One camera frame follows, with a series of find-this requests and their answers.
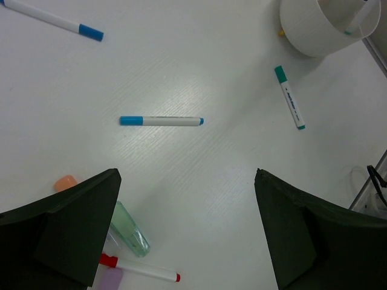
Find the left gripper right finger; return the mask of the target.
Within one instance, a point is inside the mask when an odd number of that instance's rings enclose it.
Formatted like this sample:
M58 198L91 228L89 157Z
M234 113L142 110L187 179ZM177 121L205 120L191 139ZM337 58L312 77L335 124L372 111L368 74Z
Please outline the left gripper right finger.
M386 220L259 169L255 193L279 289L386 289Z

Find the red capped white marker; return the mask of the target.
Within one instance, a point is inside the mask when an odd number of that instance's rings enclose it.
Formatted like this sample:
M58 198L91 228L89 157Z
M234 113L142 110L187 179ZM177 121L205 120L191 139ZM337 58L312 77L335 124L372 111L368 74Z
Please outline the red capped white marker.
M102 253L100 256L99 263L111 268L120 268L125 271L164 280L167 282L178 283L181 281L180 274L175 271L118 258L116 256L108 256L105 253Z

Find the blue capped white marker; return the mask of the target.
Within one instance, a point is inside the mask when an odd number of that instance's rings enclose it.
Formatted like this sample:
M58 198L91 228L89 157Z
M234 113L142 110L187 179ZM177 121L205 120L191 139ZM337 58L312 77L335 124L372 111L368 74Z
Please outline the blue capped white marker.
M63 28L65 30L77 33L79 35L99 42L101 42L104 37L104 33L102 31L96 30L81 23L70 21L58 15L49 13L47 11L41 10L39 8L19 1L1 1L1 5L18 13L22 13L29 17L38 19L40 21L46 22L59 28Z

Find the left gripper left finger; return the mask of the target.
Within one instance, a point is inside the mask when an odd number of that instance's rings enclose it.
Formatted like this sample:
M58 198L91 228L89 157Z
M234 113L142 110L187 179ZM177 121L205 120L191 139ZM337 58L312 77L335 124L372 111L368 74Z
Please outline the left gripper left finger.
M108 169L1 213L1 289L91 287L121 181Z

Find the teal capped white marker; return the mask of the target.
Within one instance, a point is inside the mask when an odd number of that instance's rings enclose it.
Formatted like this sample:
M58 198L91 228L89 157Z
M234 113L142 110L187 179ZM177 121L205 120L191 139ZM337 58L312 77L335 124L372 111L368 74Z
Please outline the teal capped white marker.
M288 107L294 119L295 125L299 130L305 129L305 122L299 112L299 108L296 104L296 100L291 91L287 76L283 70L282 66L277 66L275 68L275 74L277 76L278 82L282 88L282 92L284 93L285 99L287 101Z

